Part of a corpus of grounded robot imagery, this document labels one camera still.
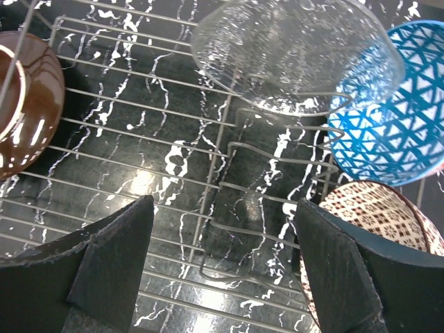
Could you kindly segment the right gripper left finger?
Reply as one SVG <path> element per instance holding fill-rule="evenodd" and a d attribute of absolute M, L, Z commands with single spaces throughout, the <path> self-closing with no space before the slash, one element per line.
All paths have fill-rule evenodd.
<path fill-rule="evenodd" d="M 154 222 L 151 195 L 1 259 L 2 332 L 130 332 Z"/>

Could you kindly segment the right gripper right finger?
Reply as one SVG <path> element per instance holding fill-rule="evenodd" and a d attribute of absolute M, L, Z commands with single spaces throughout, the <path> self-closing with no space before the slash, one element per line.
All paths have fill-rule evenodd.
<path fill-rule="evenodd" d="M 322 332 L 443 331 L 443 257 L 380 237 L 305 199 L 296 229 Z"/>

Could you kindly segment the wire dish rack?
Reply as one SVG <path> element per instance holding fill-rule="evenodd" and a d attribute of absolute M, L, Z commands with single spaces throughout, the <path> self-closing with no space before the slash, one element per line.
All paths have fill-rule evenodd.
<path fill-rule="evenodd" d="M 2 1 L 1 29 L 60 57 L 67 104 L 38 160 L 1 182 L 1 256 L 48 243 L 150 194 L 151 242 L 132 326 L 314 332 L 293 215 L 339 176 L 319 118 L 247 116 L 190 54 L 218 1 Z"/>

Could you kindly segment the clear glass bowl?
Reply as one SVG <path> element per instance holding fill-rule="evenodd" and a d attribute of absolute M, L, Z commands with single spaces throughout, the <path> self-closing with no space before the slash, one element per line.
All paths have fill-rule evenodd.
<path fill-rule="evenodd" d="M 311 117 L 383 101 L 404 62 L 358 1 L 227 1 L 191 37 L 196 65 L 260 110 Z"/>

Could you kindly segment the beige patterned bowl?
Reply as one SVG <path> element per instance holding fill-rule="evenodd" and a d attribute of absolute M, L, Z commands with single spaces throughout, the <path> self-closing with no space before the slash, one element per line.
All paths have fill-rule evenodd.
<path fill-rule="evenodd" d="M 443 237 L 435 225 L 410 200 L 386 185 L 351 182 L 334 189 L 316 205 L 397 244 L 443 257 Z M 302 289 L 309 301 L 309 311 L 320 328 L 302 255 L 300 264 Z"/>

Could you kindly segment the blue triangle pattern bowl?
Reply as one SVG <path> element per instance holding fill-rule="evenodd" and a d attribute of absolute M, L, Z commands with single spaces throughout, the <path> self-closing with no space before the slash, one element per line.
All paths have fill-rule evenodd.
<path fill-rule="evenodd" d="M 328 125 L 342 171 L 397 187 L 443 164 L 443 23 L 407 22 L 388 35 L 404 60 L 405 80 L 386 101 L 332 114 Z"/>

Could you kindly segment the red floral plate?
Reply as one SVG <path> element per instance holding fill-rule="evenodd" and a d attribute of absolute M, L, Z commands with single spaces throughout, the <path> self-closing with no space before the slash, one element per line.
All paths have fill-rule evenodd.
<path fill-rule="evenodd" d="M 16 63 L 19 31 L 1 32 L 1 86 L 12 78 L 1 104 L 1 179 L 22 172 L 53 138 L 65 102 L 65 78 L 50 46 L 26 34 Z"/>

